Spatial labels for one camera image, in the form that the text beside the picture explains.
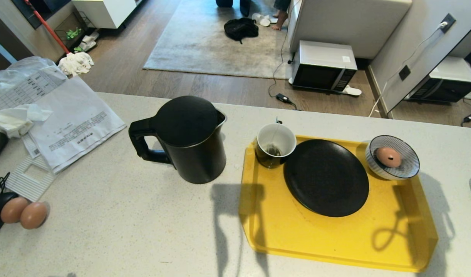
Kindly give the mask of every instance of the egg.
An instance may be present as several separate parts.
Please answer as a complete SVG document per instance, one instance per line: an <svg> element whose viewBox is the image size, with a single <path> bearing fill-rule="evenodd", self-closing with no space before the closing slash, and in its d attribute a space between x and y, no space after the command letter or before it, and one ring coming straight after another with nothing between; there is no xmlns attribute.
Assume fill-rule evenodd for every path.
<svg viewBox="0 0 471 277"><path fill-rule="evenodd" d="M16 197L9 200L1 210L1 220L4 223L19 221L21 213L28 206L28 200L24 197Z"/></svg>
<svg viewBox="0 0 471 277"><path fill-rule="evenodd" d="M25 229L35 229L42 225L47 217L47 207L42 202L35 202L28 205L21 213L21 226Z"/></svg>
<svg viewBox="0 0 471 277"><path fill-rule="evenodd" d="M391 147L380 147L376 150L377 159L389 168L397 168L401 165L401 155Z"/></svg>

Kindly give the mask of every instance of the wall outlet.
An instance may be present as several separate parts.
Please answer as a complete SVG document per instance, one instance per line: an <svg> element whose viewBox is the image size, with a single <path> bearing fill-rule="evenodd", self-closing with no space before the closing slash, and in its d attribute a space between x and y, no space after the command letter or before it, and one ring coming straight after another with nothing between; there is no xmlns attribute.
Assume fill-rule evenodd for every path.
<svg viewBox="0 0 471 277"><path fill-rule="evenodd" d="M406 79L410 75L410 69L408 68L408 65L405 65L405 67L399 72L399 77L401 78L402 81Z"/></svg>
<svg viewBox="0 0 471 277"><path fill-rule="evenodd" d="M446 33L450 28L451 26L456 22L456 19L454 19L454 17L449 13L442 21L441 23L443 23L444 21L446 21L448 23L448 25L446 25L444 28L441 28L441 31L443 33Z"/></svg>

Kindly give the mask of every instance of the microwave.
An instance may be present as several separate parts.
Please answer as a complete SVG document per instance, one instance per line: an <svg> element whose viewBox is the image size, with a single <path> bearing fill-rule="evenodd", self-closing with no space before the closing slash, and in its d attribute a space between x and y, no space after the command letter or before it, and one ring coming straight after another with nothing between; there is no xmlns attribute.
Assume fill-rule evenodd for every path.
<svg viewBox="0 0 471 277"><path fill-rule="evenodd" d="M357 72L352 46L301 40L292 63L292 86L343 91Z"/></svg>
<svg viewBox="0 0 471 277"><path fill-rule="evenodd" d="M405 97L406 100L458 102L471 92L471 68L463 58L446 57Z"/></svg>

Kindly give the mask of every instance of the green object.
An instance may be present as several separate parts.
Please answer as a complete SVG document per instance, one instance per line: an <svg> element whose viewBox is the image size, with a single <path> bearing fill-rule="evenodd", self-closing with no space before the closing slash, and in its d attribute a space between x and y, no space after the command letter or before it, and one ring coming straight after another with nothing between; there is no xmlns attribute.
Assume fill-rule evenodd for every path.
<svg viewBox="0 0 471 277"><path fill-rule="evenodd" d="M78 28L78 27L76 27L75 31L68 30L68 32L66 32L66 38L68 40L74 39L75 37L77 37L81 33L81 31L82 31L81 28Z"/></svg>

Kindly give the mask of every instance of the countertop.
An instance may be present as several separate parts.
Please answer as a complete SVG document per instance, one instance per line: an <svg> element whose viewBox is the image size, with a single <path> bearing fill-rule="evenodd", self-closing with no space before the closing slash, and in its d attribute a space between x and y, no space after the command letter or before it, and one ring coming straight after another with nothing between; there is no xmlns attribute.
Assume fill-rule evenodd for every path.
<svg viewBox="0 0 471 277"><path fill-rule="evenodd" d="M168 101L98 95L128 125ZM244 149L278 116L298 135L363 142L387 134L408 142L420 158L439 235L431 264L418 275L471 277L471 128L215 106L228 116L221 128L227 163L217 179L190 184L171 165L142 160L125 129L58 175L40 199L51 206L43 226L3 226L0 276L414 276L251 249L238 217ZM11 140L0 156L0 176L26 155L23 143Z"/></svg>

